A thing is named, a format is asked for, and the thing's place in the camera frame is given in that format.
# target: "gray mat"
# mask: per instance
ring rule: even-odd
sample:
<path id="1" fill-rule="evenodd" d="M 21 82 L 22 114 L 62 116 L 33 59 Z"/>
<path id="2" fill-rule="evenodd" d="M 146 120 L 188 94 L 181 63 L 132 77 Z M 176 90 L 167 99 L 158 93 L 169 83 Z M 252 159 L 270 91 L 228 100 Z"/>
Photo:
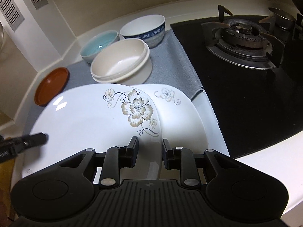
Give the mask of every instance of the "gray mat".
<path id="1" fill-rule="evenodd" d="M 202 84 L 172 30 L 165 34 L 163 41 L 158 46 L 151 49 L 150 57 L 153 69 L 145 83 L 171 85 L 181 90 L 189 99 L 202 90 Z M 64 90 L 96 83 L 90 74 L 90 64 L 85 61 L 72 64 L 67 69 L 70 72 L 70 78 Z M 23 134 L 30 133 L 43 109 L 33 101 Z"/>

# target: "orange-brown dish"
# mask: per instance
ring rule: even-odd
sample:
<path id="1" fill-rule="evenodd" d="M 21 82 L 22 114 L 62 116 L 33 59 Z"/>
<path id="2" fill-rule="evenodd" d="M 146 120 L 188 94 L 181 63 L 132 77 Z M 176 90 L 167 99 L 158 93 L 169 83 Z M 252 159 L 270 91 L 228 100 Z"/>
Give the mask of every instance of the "orange-brown dish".
<path id="1" fill-rule="evenodd" d="M 50 72 L 39 84 L 34 101 L 46 106 L 57 94 L 61 93 L 69 80 L 69 71 L 60 67 Z"/>

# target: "black glass cooktop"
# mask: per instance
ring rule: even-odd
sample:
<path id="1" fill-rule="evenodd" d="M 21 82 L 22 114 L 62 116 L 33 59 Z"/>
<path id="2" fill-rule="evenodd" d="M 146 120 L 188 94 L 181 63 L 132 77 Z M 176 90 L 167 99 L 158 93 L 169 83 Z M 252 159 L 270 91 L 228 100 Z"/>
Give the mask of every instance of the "black glass cooktop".
<path id="1" fill-rule="evenodd" d="M 258 23 L 264 16 L 235 16 Z M 279 68 L 248 69 L 212 54 L 201 23 L 218 17 L 172 24 L 217 116 L 230 156 L 274 145 L 303 130 L 303 41 L 285 43 Z"/>

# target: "blue and white bowl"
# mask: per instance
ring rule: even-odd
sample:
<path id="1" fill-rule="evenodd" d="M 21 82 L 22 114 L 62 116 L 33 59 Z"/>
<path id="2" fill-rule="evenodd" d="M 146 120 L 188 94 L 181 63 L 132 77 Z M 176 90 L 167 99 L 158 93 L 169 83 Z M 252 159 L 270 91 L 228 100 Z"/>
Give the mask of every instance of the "blue and white bowl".
<path id="1" fill-rule="evenodd" d="M 134 19 L 124 25 L 120 34 L 124 38 L 139 38 L 145 41 L 149 48 L 157 46 L 165 33 L 165 18 L 159 14 L 146 15 Z"/>
<path id="2" fill-rule="evenodd" d="M 105 31 L 90 39 L 81 49 L 80 56 L 88 63 L 92 63 L 94 58 L 107 46 L 119 41 L 119 34 L 115 30 Z"/>

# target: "white plate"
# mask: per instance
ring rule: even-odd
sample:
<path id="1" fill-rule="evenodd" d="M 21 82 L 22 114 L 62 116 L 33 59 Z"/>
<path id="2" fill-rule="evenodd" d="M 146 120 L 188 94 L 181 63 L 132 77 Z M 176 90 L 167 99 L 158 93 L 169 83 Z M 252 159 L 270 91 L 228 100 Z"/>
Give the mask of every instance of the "white plate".
<path id="1" fill-rule="evenodd" d="M 184 147 L 204 153 L 208 142 L 202 120 L 190 99 L 175 87 L 163 84 L 140 84 L 134 88 L 147 93 L 157 107 L 162 137 L 171 147 Z"/>
<path id="2" fill-rule="evenodd" d="M 37 119 L 31 134 L 49 135 L 46 145 L 25 152 L 22 177 L 86 148 L 97 153 L 139 138 L 134 168 L 122 179 L 155 180 L 162 164 L 162 134 L 157 109 L 144 92 L 120 84 L 92 84 L 55 97 Z"/>

